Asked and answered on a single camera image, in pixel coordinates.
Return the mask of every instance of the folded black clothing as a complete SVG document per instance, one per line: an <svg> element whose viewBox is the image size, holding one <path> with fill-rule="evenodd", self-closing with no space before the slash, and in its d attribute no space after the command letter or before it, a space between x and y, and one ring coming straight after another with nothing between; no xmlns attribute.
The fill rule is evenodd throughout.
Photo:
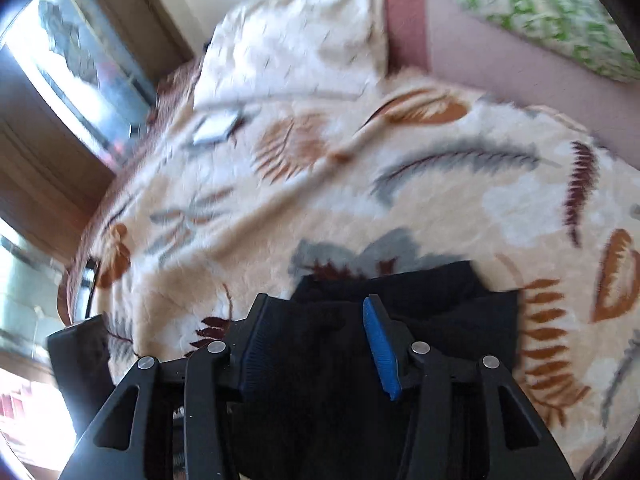
<svg viewBox="0 0 640 480"><path fill-rule="evenodd" d="M517 291L491 292L468 262L374 280L303 278L269 298L242 362L243 403L230 410L238 471L252 480L394 480L415 395L382 390L362 323L378 294L390 316L446 355L516 349Z"/></svg>

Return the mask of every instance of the floral blanket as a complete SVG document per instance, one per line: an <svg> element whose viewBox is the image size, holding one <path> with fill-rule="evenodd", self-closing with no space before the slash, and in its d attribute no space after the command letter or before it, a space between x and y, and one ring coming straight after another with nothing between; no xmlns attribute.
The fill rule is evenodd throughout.
<svg viewBox="0 0 640 480"><path fill-rule="evenodd" d="M640 172L548 108L386 78L381 8L269 0L216 30L91 240L111 370L187 355L305 274L467 259L489 288L521 288L515 377L578 477L597 478L640 415ZM236 129L194 144L231 103Z"/></svg>

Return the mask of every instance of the pink fabric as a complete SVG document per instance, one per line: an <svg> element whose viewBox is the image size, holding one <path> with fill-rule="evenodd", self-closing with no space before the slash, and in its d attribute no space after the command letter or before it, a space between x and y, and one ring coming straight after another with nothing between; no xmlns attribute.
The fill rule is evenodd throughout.
<svg viewBox="0 0 640 480"><path fill-rule="evenodd" d="M421 1L426 3L422 16L415 10ZM390 66L418 66L500 99L547 105L584 124L604 146L640 168L640 83L598 76L468 15L453 0L390 0L388 9ZM392 48L392 41L402 47Z"/></svg>

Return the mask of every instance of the metal screw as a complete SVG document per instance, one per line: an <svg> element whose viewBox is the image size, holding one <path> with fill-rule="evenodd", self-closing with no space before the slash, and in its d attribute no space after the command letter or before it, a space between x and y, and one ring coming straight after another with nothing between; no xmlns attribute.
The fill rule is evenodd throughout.
<svg viewBox="0 0 640 480"><path fill-rule="evenodd" d="M138 368L140 368L141 370L149 370L149 368L151 368L155 362L156 360L150 356L143 357L142 359L140 359L140 361L138 361Z"/></svg>
<svg viewBox="0 0 640 480"><path fill-rule="evenodd" d="M491 368L491 370L494 370L495 368L500 366L500 359L492 355L485 355L482 358L482 364L487 368Z"/></svg>
<svg viewBox="0 0 640 480"><path fill-rule="evenodd" d="M207 346L207 350L212 354L219 354L220 352L224 352L226 348L226 344L224 341L212 341Z"/></svg>
<svg viewBox="0 0 640 480"><path fill-rule="evenodd" d="M411 350L414 354L428 354L431 347L424 341L416 341L411 345Z"/></svg>

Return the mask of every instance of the brown wood panel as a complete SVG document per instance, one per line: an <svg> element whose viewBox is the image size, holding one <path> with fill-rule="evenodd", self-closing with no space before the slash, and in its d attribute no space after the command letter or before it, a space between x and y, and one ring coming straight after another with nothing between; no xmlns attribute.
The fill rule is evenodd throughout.
<svg viewBox="0 0 640 480"><path fill-rule="evenodd" d="M0 50L0 216L67 263L113 173L62 123L7 48Z"/></svg>
<svg viewBox="0 0 640 480"><path fill-rule="evenodd" d="M153 84L193 57L159 0L98 0Z"/></svg>

